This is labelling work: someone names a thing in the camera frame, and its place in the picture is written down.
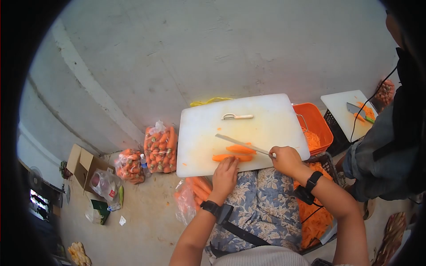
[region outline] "fan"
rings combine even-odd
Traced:
[[[43,190],[43,179],[41,178],[41,172],[35,166],[31,167],[31,171],[28,171],[28,183],[31,189],[37,193]]]

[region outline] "orange basket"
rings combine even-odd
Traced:
[[[333,142],[333,134],[331,133],[327,122],[322,117],[318,107],[312,103],[301,103],[293,105],[293,109],[296,114],[303,116],[303,118],[299,115],[297,116],[300,126],[308,128],[309,131],[317,134],[319,137],[321,146],[317,149],[309,151],[311,156],[320,152],[325,152]]]

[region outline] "plastic bottle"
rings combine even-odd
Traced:
[[[144,171],[144,176],[145,178],[149,178],[151,176],[151,172],[148,169],[148,164],[147,164],[147,160],[145,159],[145,154],[141,154],[141,166],[142,166],[142,171]]]
[[[116,211],[118,209],[121,209],[121,205],[119,202],[112,204],[111,206],[108,206],[107,210],[112,212],[112,211]]]

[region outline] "floral pants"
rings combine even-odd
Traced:
[[[239,173],[237,185],[225,203],[234,206],[231,223],[273,246],[298,252],[302,224],[290,177],[274,168]],[[210,242],[214,248],[230,253],[254,247],[217,224],[205,247],[210,259],[214,259]]]

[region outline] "cutting board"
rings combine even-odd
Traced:
[[[336,122],[341,127],[343,133],[345,133],[346,138],[349,142],[354,142],[360,137],[365,136],[367,131],[372,127],[372,124],[369,122],[364,122],[364,125],[359,119],[355,123],[355,131],[352,136],[352,130],[354,129],[354,120],[355,117],[350,113],[346,108],[346,103],[352,103],[358,106],[357,102],[365,103],[367,97],[360,90],[350,91],[350,92],[340,92],[335,94],[323,95],[321,96],[321,101],[325,104],[327,109],[336,119]],[[373,109],[375,117],[377,117],[377,112],[370,102],[366,104],[367,107]]]
[[[222,120],[226,113],[252,114],[254,118]],[[182,111],[178,140],[177,176],[212,175],[219,162],[213,155],[231,154],[225,147],[231,142],[215,137],[216,133],[269,151],[273,146],[291,146],[302,160],[309,149],[296,113],[286,94],[263,95],[228,100]],[[267,155],[258,153],[250,162],[239,164],[240,172],[272,167]]]

